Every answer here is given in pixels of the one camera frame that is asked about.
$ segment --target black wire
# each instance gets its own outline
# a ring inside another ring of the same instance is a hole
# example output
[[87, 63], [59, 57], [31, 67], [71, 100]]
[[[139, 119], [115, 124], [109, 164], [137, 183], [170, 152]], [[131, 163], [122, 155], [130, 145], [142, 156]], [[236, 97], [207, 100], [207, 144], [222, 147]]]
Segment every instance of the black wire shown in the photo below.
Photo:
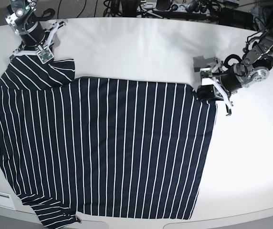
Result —
[[105, 17], [106, 15], [108, 16], [112, 16], [112, 17], [115, 17], [116, 15], [121, 17], [123, 14], [122, 12], [118, 11], [118, 12], [114, 12], [114, 8], [110, 7], [110, 3], [111, 3], [111, 0], [105, 0], [103, 2], [103, 5], [106, 7], [104, 13], [103, 13], [103, 17]]
[[96, 0], [95, 11], [94, 11], [94, 17], [95, 17], [95, 15], [96, 15], [97, 2], [98, 2], [98, 0]]
[[27, 17], [26, 17], [26, 19], [25, 19], [25, 21], [23, 23], [23, 29], [26, 32], [26, 34], [36, 43], [36, 45], [39, 45], [39, 42], [37, 42], [37, 40], [33, 36], [31, 36], [30, 33], [26, 29], [26, 24], [27, 24], [28, 19], [30, 18], [30, 16], [32, 15], [32, 13], [34, 13], [34, 11], [36, 10], [37, 2], [35, 2], [35, 3], [36, 4], [34, 5], [33, 9], [29, 12], [29, 14], [27, 15]]
[[257, 23], [253, 22], [253, 26], [255, 28], [255, 31], [259, 31], [260, 30], [260, 28], [259, 28], [259, 26], [258, 26]]
[[229, 61], [232, 60], [232, 59], [237, 60], [238, 63], [241, 63], [241, 62], [242, 62], [242, 59], [241, 59], [238, 55], [232, 54], [232, 55], [228, 56], [228, 57], [224, 60], [223, 66], [225, 66], [227, 69], [230, 69], [231, 66], [229, 65]]
[[59, 5], [58, 5], [57, 19], [59, 19], [59, 9], [60, 9], [60, 6], [61, 6], [61, 2], [62, 2], [62, 0], [60, 0]]
[[87, 0], [84, 1], [84, 7], [83, 7], [83, 9], [81, 10], [81, 12], [78, 14], [78, 16], [76, 18], [79, 18], [79, 16], [83, 13], [83, 11], [85, 10], [86, 4], [87, 4]]
[[255, 23], [256, 23], [256, 20], [255, 19], [257, 19], [263, 26], [264, 26], [264, 28], [266, 28], [266, 23], [264, 23], [261, 19], [259, 19], [258, 17], [255, 17], [254, 18], [254, 21], [255, 21]]

